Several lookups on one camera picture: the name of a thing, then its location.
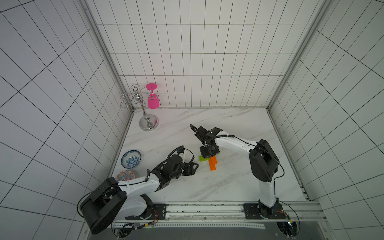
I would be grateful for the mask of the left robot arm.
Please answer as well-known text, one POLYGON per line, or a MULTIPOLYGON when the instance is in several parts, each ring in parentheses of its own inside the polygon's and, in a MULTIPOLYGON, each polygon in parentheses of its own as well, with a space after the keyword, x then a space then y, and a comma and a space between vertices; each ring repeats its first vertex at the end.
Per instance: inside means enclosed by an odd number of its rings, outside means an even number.
POLYGON ((146 176, 131 181, 111 177, 80 201, 80 212, 93 235, 99 234, 115 220, 162 220, 166 206, 155 204, 150 193, 158 192, 171 180, 193 176, 199 165, 184 162, 184 154, 174 154, 157 165, 146 176))

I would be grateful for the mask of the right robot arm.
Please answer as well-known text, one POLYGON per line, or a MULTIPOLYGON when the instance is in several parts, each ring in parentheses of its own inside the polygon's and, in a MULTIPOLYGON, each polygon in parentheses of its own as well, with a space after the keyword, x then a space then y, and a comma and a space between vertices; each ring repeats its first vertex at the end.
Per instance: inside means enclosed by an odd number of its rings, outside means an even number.
POLYGON ((273 176, 278 172, 280 165, 270 144, 263 139, 258 142, 244 140, 220 128, 206 130, 194 125, 190 125, 190 128, 202 143, 200 152, 203 158, 214 157, 220 152, 220 148, 226 148, 249 159, 251 172, 259 181, 257 213, 263 219, 270 219, 279 207, 273 176))

